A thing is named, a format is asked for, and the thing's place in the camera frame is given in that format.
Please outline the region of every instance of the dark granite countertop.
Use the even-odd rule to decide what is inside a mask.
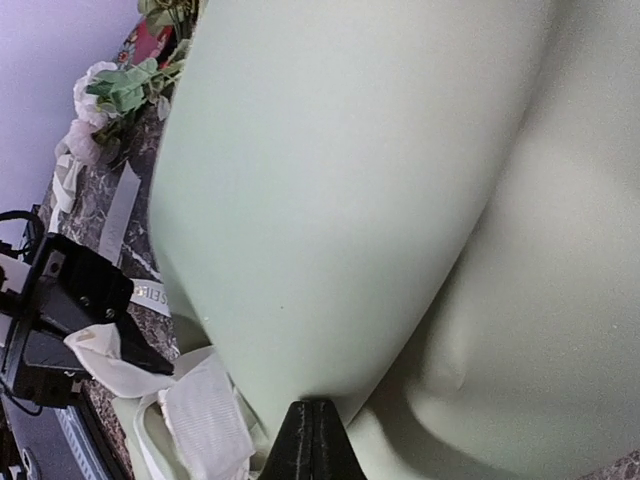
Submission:
[[[122,138],[122,148],[115,162],[84,168],[78,176],[77,199],[70,214],[60,214],[60,233],[76,243],[98,251],[100,235],[125,162],[140,177],[140,189],[127,227],[121,252],[120,268],[129,278],[160,279],[153,258],[147,229],[147,207],[153,169],[162,135],[163,123],[155,108],[143,107],[132,129]],[[51,217],[51,189],[43,201],[40,217],[48,224]],[[178,349],[171,319],[145,307],[130,304],[129,313],[140,326],[149,344],[166,358],[173,359]],[[85,394],[93,405],[107,440],[133,477],[124,432],[111,407],[113,395],[96,381],[87,382]]]

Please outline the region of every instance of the white flower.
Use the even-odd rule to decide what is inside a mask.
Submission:
[[[76,106],[76,113],[80,120],[88,122],[98,129],[105,127],[109,123],[109,114],[98,109],[96,105],[98,97],[97,95],[88,94],[87,86],[91,84],[93,77],[97,73],[104,70],[117,69],[118,66],[113,62],[98,62],[87,70],[87,74],[84,77],[78,79],[73,87],[73,103]]]
[[[74,160],[85,165],[95,165],[100,159],[102,149],[93,137],[98,129],[84,120],[74,120],[71,122],[69,133],[62,139],[56,149],[58,152],[68,150]]]

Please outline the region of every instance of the folded cloth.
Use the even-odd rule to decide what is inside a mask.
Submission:
[[[120,356],[114,324],[92,325],[65,344],[114,395],[133,399],[124,430],[154,480],[246,480],[254,448],[226,370],[213,347],[182,355],[173,376],[146,372]]]

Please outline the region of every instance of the purple wall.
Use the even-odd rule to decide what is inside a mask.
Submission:
[[[0,1],[0,212],[41,203],[53,149],[75,117],[72,88],[110,60],[137,22],[136,0]],[[17,244],[24,224],[0,224]]]

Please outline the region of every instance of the wall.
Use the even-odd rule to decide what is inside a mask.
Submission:
[[[41,203],[53,149],[74,118],[72,88],[110,60],[137,22],[136,0],[0,0],[0,212]],[[17,244],[21,222],[0,224]]]

